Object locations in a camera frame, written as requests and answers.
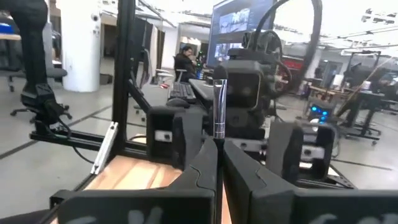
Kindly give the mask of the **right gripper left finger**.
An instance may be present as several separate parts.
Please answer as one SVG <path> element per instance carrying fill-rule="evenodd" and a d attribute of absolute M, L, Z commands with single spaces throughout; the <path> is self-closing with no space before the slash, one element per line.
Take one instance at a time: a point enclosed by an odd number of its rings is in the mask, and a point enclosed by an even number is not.
<path fill-rule="evenodd" d="M 63 202 L 59 224 L 202 224 L 215 220 L 218 150 L 208 138 L 169 186 L 85 190 Z"/>

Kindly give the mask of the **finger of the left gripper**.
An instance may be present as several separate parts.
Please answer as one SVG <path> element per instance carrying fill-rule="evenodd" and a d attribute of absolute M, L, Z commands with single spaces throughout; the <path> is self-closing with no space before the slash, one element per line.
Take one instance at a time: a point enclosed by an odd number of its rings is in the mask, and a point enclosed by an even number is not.
<path fill-rule="evenodd" d="M 203 136 L 203 115 L 178 112 L 172 123 L 172 166 L 185 170 L 199 153 Z"/>
<path fill-rule="evenodd" d="M 302 146 L 303 129 L 300 125 L 272 122 L 266 150 L 266 167 L 291 184 L 296 183 Z"/>

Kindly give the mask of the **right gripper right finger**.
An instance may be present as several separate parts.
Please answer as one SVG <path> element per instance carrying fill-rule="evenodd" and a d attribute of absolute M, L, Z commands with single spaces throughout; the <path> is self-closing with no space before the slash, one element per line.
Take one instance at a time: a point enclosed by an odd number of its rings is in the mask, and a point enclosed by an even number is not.
<path fill-rule="evenodd" d="M 397 191 L 303 189 L 224 143 L 224 181 L 233 223 L 397 223 Z"/>

